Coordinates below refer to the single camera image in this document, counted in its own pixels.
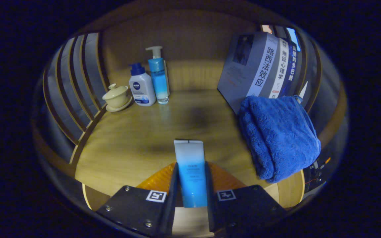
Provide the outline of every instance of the facial cleanser tube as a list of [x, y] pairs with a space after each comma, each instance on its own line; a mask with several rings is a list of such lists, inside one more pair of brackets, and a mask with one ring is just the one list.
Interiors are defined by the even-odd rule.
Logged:
[[175, 140], [174, 150], [179, 165], [184, 207], [206, 207], [204, 143], [200, 140]]

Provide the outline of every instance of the orange object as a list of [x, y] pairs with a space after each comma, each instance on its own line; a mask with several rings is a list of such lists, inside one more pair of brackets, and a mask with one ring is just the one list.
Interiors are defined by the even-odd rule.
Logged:
[[[160, 171], [140, 183], [136, 188], [168, 192], [175, 164], [176, 163], [172, 163], [162, 168]], [[210, 167], [211, 177], [213, 180], [213, 189], [215, 192], [219, 190], [246, 187], [243, 182], [226, 172], [220, 166], [211, 162], [208, 162], [208, 166]]]

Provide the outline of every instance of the blue towel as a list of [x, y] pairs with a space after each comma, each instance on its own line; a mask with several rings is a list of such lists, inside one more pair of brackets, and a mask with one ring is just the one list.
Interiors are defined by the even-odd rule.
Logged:
[[298, 96], [249, 96], [238, 113], [242, 134], [261, 179], [275, 183], [310, 166], [321, 151], [316, 130]]

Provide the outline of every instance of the red wire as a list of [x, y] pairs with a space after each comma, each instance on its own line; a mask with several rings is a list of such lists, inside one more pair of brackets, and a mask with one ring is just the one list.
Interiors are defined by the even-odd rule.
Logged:
[[315, 179], [311, 179], [309, 182], [306, 182], [305, 184], [307, 184], [307, 183], [310, 183], [310, 182], [312, 182], [313, 180], [316, 180], [317, 178], [315, 178]]

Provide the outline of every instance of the saucer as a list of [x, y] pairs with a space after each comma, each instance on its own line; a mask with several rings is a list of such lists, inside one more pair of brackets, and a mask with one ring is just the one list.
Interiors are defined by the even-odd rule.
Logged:
[[121, 106], [119, 108], [113, 108], [113, 107], [110, 107], [109, 105], [107, 105], [107, 107], [106, 107], [107, 111], [116, 112], [116, 111], [123, 110], [130, 104], [131, 101], [132, 101], [132, 96], [129, 96], [129, 100], [123, 106]]

